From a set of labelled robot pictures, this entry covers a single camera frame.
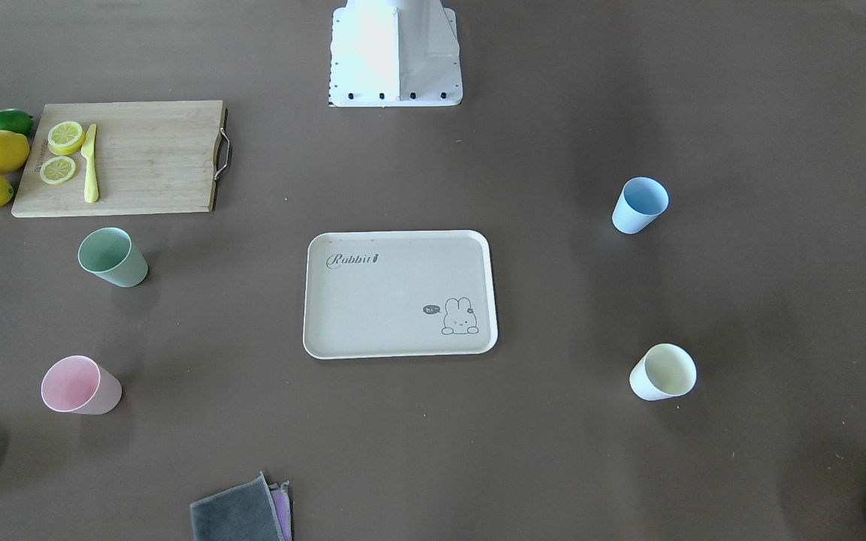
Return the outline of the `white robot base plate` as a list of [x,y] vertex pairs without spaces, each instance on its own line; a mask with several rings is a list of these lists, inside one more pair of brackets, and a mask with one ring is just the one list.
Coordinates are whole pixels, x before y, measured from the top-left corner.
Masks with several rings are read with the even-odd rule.
[[332,107],[443,107],[464,89],[455,11],[440,1],[348,1],[332,14]]

